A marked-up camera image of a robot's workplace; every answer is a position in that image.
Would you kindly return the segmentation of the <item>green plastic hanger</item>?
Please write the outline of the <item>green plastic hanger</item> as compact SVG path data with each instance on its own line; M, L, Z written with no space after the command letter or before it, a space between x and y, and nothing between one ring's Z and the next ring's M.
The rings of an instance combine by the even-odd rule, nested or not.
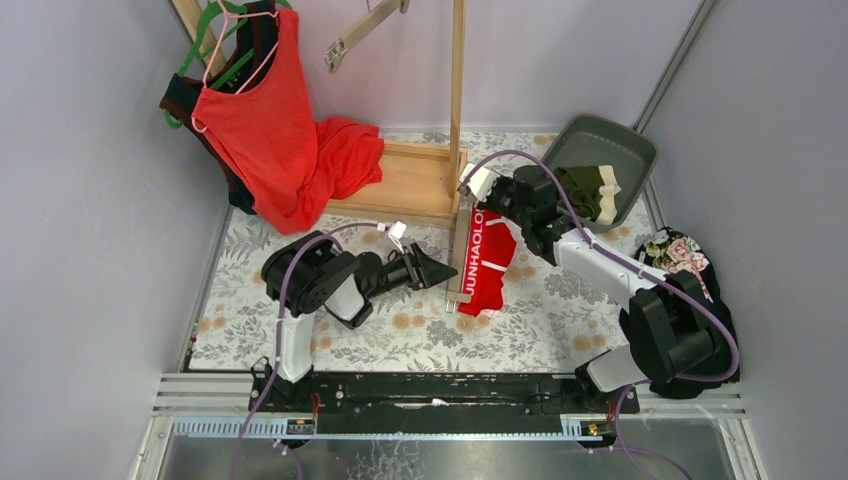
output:
M210 25L217 16L223 12L235 16L248 15L250 12L247 4L239 5L230 1L221 1L220 4L218 1L208 1L205 7L201 7L199 1L171 0L170 4L194 40L186 59L177 72L178 76L183 76L194 60L205 65L214 64L210 55L218 38L211 32Z

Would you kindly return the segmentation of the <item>red tank top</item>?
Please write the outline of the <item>red tank top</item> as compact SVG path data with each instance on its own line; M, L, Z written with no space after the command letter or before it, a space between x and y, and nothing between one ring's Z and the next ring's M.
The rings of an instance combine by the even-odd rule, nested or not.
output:
M378 127L345 117L313 118L298 49L298 14L271 14L277 27L268 69L253 87L203 87L192 123L254 197L253 209L282 234L312 227L331 200L382 181Z

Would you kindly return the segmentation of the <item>wooden clothes rack stand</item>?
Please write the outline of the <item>wooden clothes rack stand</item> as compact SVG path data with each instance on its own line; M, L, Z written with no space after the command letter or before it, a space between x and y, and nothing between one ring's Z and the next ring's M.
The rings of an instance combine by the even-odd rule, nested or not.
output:
M449 145L386 140L379 165L382 181L344 200L332 200L330 215L454 229L461 196L459 174L468 160L460 145L466 3L455 1L452 14Z

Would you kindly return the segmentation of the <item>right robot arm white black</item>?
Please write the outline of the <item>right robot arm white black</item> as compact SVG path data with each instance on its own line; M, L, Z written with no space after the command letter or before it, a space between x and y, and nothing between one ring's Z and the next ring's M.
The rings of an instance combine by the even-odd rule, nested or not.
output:
M739 348L720 298L690 270L666 272L602 242L583 225L550 169L524 166L510 177L494 174L474 194L479 207L519 228L531 252L578 274L620 306L626 345L575 372L590 392L737 380Z

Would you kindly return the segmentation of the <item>olive green underwear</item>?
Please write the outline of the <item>olive green underwear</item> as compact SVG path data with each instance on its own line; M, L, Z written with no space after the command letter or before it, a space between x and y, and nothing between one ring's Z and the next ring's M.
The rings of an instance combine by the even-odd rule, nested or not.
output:
M622 189L611 165L556 168L554 174L579 217L601 225L614 222Z

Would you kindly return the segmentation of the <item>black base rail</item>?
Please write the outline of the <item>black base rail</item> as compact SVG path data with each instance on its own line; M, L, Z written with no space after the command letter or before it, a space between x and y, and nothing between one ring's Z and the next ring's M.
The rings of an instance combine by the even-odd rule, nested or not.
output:
M310 372L296 383L252 372L248 405L303 413L320 434L602 434L634 392L592 393L571 375Z

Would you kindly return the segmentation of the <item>floral table cloth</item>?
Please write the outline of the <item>floral table cloth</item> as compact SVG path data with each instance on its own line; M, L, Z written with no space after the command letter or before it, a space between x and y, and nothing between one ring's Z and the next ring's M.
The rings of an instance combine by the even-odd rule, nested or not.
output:
M274 350L278 306L261 268L289 243L258 217L230 216L187 366L244 370ZM443 288L399 289L348 329L317 312L309 344L319 370L560 372L625 339L618 306L577 274L518 245L504 274L504 305L468 316L448 311Z

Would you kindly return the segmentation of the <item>red underwear with white lettering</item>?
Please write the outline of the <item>red underwear with white lettering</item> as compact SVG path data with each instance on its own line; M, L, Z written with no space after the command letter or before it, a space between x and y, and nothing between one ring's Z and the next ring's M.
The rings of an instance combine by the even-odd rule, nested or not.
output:
M516 240L509 221L494 212L474 207L462 281L462 292L470 299L459 304L459 312L477 316L503 307L503 277L515 250Z

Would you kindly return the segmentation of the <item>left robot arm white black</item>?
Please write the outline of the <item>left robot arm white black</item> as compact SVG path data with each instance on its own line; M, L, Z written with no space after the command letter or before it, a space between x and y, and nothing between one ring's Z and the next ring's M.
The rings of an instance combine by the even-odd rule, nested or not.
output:
M373 312L373 299L401 288L429 289L457 275L456 268L416 243L382 258L374 252L354 255L324 232L309 233L273 253L261 270L266 294L280 306L272 371L297 383L313 369L310 342L317 311L356 329Z

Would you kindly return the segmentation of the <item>grey plastic bin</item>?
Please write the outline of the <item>grey plastic bin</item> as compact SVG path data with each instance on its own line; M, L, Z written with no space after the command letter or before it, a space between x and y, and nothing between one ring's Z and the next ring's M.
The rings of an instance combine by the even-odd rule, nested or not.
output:
M639 199L658 157L658 147L646 136L592 114L574 117L548 148L542 162L551 169L609 165L621 191L614 197L616 217L609 224L583 218L595 234L621 225Z

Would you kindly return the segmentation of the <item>black floral garment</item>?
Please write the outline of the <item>black floral garment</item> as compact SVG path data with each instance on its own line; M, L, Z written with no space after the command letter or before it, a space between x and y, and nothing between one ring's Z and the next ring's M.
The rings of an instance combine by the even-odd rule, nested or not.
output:
M722 299L715 267L693 237L670 227L663 227L637 248L633 258L669 275L680 271L691 273L700 282L705 298L711 302L710 310L728 329L733 339L737 339L732 313ZM740 376L741 367L738 367L733 376L722 382L674 379L662 385L652 383L650 390L664 398L688 400L700 396L705 390L736 383Z

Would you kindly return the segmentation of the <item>dark striped garment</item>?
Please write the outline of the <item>dark striped garment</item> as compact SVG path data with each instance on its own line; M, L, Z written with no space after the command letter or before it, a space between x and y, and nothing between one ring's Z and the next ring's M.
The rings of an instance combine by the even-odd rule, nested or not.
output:
M247 5L252 16L237 20L223 35L225 39L234 36L236 46L223 69L208 79L208 85L215 91L234 93L240 87L253 88L270 68L269 64L263 64L262 61L271 53L271 48L277 41L278 27L276 21L269 15L277 8L277 5L273 1L256 1ZM202 87L201 80L187 77L185 74L178 76L175 73L159 107L163 110L165 122L170 128L186 128L217 162L227 182L230 205L248 215L253 215L255 213L253 194L220 158L204 135L197 132L191 124L191 116Z

